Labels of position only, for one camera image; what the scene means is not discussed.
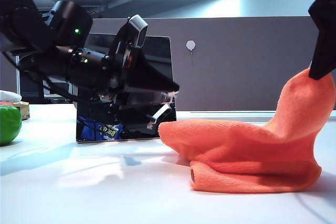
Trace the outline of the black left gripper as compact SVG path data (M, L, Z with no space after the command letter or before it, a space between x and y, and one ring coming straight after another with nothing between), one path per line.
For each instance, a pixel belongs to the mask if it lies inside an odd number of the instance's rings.
M119 29L108 52L111 60L109 94L118 94L118 110L172 103L180 86L151 66L142 50L130 53L129 21L127 19ZM126 86L155 92L124 92Z

